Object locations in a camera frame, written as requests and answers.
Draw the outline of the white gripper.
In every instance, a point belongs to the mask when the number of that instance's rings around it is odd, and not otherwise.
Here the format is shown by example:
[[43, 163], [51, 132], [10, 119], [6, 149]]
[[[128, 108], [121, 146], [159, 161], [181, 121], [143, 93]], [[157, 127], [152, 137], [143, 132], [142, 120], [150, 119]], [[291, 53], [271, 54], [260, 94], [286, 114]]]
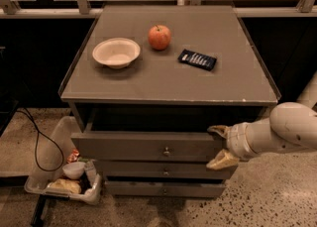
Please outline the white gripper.
[[206, 167], [210, 170], [222, 170], [237, 165], [240, 160], [248, 161], [258, 157], [263, 152], [262, 131], [263, 128], [259, 122], [239, 123], [230, 128], [225, 125], [210, 126], [207, 132], [216, 133], [227, 139], [226, 144], [229, 151], [221, 150]]

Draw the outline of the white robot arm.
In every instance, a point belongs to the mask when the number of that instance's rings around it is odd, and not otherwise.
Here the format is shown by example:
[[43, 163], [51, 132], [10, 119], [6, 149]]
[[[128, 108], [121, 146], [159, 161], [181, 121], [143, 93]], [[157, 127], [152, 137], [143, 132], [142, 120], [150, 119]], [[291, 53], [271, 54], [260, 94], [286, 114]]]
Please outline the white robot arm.
[[317, 72], [314, 73], [296, 102], [276, 105], [269, 115], [252, 123], [231, 127], [215, 125], [209, 133], [225, 139], [221, 150], [206, 167], [222, 170], [266, 153], [286, 154], [317, 150]]

